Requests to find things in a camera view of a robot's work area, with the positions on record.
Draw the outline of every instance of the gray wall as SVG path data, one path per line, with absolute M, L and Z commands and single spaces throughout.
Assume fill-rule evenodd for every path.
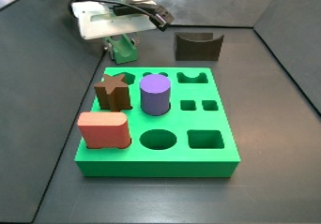
M 31 222 L 102 55 L 70 0 L 0 11 L 0 222 Z
M 253 27 L 272 0 L 156 0 L 178 25 Z
M 255 30 L 321 112 L 321 0 L 273 0 Z

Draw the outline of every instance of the black table surface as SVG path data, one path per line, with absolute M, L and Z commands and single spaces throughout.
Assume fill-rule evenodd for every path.
M 176 32 L 225 34 L 220 61 L 177 62 Z M 35 222 L 321 222 L 320 116 L 255 31 L 173 27 L 140 37 L 140 60 L 120 67 L 211 67 L 243 161 L 232 178 L 86 178 L 74 127 Z M 109 55 L 93 83 L 106 67 L 118 67 Z M 81 112 L 93 100 L 91 88 Z

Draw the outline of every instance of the rectangular hole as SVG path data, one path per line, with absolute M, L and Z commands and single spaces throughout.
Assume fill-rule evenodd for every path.
M 203 105 L 205 111 L 219 111 L 217 102 L 215 100 L 204 100 Z
M 189 130 L 189 146 L 192 149 L 224 149 L 225 143 L 219 130 Z
M 196 101 L 194 100 L 181 100 L 181 110 L 182 111 L 196 111 Z

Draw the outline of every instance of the shape sorter board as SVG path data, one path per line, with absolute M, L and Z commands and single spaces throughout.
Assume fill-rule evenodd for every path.
M 126 74 L 133 109 L 132 145 L 89 149 L 82 139 L 75 162 L 85 176 L 231 177 L 241 161 L 224 104 L 209 68 L 109 67 Z M 149 74 L 170 78 L 170 111 L 150 116 L 141 109 L 140 82 Z M 102 111 L 98 99 L 93 112 Z

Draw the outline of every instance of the pink rectangular block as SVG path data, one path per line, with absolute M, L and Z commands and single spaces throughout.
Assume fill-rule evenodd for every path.
M 122 112 L 83 112 L 77 124 L 90 149 L 132 145 L 129 119 Z

